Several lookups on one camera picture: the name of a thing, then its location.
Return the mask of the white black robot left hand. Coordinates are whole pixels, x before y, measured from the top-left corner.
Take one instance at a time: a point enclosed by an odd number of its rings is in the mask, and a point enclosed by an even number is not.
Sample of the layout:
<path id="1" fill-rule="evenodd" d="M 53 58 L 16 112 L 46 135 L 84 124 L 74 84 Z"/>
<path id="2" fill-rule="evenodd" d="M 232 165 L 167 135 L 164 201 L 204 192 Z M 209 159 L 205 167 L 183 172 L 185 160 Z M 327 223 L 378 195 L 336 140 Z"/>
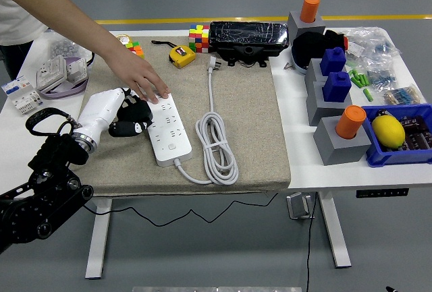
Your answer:
<path id="1" fill-rule="evenodd" d="M 72 137 L 91 152 L 97 149 L 104 131 L 115 138 L 132 137 L 147 130 L 152 123 L 153 114 L 146 101 L 130 89 L 116 88 L 89 98 Z"/>

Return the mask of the person's hand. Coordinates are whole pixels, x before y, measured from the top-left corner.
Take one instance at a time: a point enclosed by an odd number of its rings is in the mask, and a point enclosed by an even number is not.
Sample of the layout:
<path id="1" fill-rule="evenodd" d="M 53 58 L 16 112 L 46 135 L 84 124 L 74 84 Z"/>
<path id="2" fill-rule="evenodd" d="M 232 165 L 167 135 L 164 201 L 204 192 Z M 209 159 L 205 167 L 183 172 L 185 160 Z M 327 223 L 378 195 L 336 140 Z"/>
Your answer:
<path id="1" fill-rule="evenodd" d="M 149 100 L 156 104 L 158 98 L 155 92 L 163 98 L 169 96 L 170 89 L 151 64 L 133 54 L 125 46 L 120 45 L 118 49 L 104 54 L 103 59 L 111 71 L 141 100 Z"/>

